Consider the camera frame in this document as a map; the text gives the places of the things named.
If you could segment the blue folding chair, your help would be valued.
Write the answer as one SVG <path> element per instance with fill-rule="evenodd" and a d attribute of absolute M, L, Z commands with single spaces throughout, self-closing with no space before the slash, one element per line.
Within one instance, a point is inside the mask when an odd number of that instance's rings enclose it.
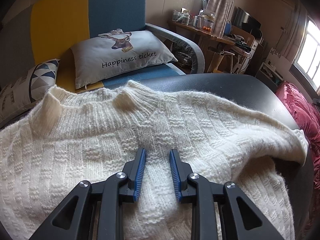
<path fill-rule="evenodd" d="M 224 32 L 223 32 L 223 35 L 224 36 L 227 36 L 231 33 L 231 30 L 232 30 L 232 24 L 230 22 L 230 20 L 227 20 L 226 21 L 226 25 L 225 25 L 225 29 L 224 29 Z"/>

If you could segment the grey deer print pillow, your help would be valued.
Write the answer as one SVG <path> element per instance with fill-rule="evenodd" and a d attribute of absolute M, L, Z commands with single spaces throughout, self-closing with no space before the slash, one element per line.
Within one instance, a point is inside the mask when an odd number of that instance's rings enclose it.
<path fill-rule="evenodd" d="M 148 30 L 112 30 L 81 41 L 71 50 L 76 89 L 148 66 L 177 62 L 164 43 Z"/>

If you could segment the triangle pattern pillow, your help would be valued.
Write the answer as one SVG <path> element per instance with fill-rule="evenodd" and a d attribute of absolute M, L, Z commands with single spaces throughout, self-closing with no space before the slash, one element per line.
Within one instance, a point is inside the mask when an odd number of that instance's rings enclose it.
<path fill-rule="evenodd" d="M 7 122 L 30 109 L 40 101 L 47 90 L 56 84 L 59 59 L 36 65 L 25 77 L 1 91 L 1 122 Z"/>

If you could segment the white low shelf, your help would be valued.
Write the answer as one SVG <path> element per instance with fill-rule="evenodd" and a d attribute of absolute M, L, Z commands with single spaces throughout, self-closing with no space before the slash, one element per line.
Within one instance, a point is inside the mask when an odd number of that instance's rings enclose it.
<path fill-rule="evenodd" d="M 278 87 L 284 79 L 276 69 L 276 61 L 281 58 L 281 54 L 271 48 L 268 56 L 264 59 L 255 75 L 255 78 L 264 83 L 272 92 L 276 93 Z"/>

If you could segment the wooden side table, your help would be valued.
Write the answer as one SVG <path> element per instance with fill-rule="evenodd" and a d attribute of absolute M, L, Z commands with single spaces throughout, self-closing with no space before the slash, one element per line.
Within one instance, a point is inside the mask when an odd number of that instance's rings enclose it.
<path fill-rule="evenodd" d="M 191 25 L 184 25 L 172 20 L 168 20 L 167 24 L 170 31 L 182 35 L 183 37 L 186 37 L 196 43 L 200 47 L 204 55 L 206 54 L 209 47 L 220 50 L 228 50 L 233 45 L 235 45 L 235 42 L 233 42 L 228 37 L 216 37 L 211 35 L 207 31 L 196 29 Z"/>

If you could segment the large clear jar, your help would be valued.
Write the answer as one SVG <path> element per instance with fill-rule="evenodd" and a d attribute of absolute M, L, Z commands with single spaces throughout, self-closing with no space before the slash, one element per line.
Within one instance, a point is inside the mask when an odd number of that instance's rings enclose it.
<path fill-rule="evenodd" d="M 214 21 L 215 21 L 214 14 L 203 14 L 202 17 L 203 17 L 203 22 L 201 27 L 202 30 L 211 32 L 214 25 Z"/>

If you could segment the black television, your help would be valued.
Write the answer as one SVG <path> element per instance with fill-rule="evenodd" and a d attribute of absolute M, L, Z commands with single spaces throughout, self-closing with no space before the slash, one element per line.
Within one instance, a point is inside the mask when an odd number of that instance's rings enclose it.
<path fill-rule="evenodd" d="M 263 37 L 260 29 L 261 23 L 240 7 L 237 7 L 233 12 L 232 25 L 253 35 L 256 40 L 260 40 Z"/>

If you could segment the multicolour sofa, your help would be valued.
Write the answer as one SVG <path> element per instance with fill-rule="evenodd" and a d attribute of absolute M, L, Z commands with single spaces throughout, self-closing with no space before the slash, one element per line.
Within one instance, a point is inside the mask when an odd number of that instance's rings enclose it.
<path fill-rule="evenodd" d="M 145 0 L 39 0 L 20 12 L 1 30 L 1 91 L 25 77 L 36 65 L 59 59 L 56 85 L 77 92 L 96 83 L 75 88 L 72 46 L 99 34 L 122 29 L 124 32 L 148 30 L 164 44 L 171 41 L 191 57 L 191 72 L 204 71 L 204 56 L 197 44 L 167 29 L 145 21 Z M 124 82 L 178 74 L 174 62 L 148 66 L 110 79 Z"/>

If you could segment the pink middle curtain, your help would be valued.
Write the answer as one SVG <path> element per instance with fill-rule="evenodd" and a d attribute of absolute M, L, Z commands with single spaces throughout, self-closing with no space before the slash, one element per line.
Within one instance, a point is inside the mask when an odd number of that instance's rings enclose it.
<path fill-rule="evenodd" d="M 226 21 L 231 12 L 234 0 L 209 0 L 206 9 L 215 14 L 215 21 L 211 34 L 223 37 Z"/>

